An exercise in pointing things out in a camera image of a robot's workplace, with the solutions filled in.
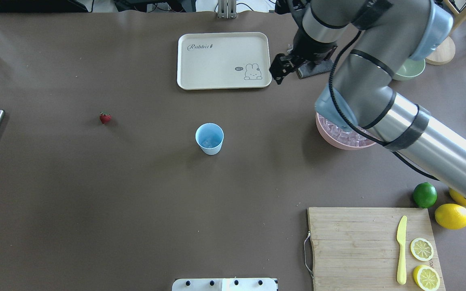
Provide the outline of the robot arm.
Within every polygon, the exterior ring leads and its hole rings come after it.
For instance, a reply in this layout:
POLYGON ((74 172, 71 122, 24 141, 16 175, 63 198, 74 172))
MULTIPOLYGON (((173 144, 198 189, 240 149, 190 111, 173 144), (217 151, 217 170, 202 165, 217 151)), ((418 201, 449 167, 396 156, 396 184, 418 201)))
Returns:
POLYGON ((298 31, 292 50, 270 66, 277 84, 307 62, 329 59, 353 25, 358 38, 333 66, 316 112, 344 129, 370 131, 388 151, 466 198, 466 140, 390 87, 406 60, 424 59, 448 36, 452 16, 432 0, 311 0, 288 12, 298 31))

